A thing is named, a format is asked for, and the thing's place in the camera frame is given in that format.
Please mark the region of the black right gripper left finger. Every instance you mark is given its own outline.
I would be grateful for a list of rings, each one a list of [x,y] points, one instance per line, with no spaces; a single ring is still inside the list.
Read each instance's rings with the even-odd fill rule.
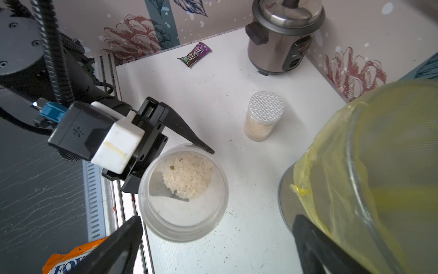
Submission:
[[[131,274],[139,251],[143,226],[133,216],[88,254],[71,274]]]

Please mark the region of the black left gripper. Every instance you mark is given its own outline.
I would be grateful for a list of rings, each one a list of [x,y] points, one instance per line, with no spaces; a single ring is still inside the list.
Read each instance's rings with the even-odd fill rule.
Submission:
[[[137,194],[141,178],[148,166],[160,155],[168,138],[162,134],[164,129],[160,117],[167,110],[164,125],[176,134],[190,141],[193,145],[202,148],[210,154],[214,150],[204,143],[188,126],[183,118],[169,106],[164,106],[157,100],[148,97],[134,116],[133,124],[144,130],[145,133],[135,149],[131,159],[121,174],[104,169],[102,176],[108,180],[122,180],[122,191]]]

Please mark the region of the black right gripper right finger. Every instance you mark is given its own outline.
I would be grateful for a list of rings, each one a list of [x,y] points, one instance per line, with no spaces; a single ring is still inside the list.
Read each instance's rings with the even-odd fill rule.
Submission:
[[[307,217],[297,215],[292,233],[305,274],[368,274]]]

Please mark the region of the small clear jar with rice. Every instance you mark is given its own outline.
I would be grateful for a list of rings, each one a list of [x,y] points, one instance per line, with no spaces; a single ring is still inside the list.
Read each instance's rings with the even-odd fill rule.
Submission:
[[[214,156],[189,144],[160,155],[138,190],[147,229],[176,243],[198,240],[219,224],[229,199],[228,180]]]

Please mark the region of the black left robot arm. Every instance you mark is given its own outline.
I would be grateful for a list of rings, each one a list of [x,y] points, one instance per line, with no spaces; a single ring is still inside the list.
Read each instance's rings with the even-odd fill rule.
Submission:
[[[87,72],[84,48],[58,29],[51,1],[27,9],[6,1],[1,10],[1,86],[28,100],[38,114],[33,124],[7,111],[1,117],[45,135],[67,161],[88,161],[109,180],[123,180],[135,194],[148,166],[160,155],[169,128],[208,153],[182,117],[165,103],[147,98],[139,110],[102,90]]]

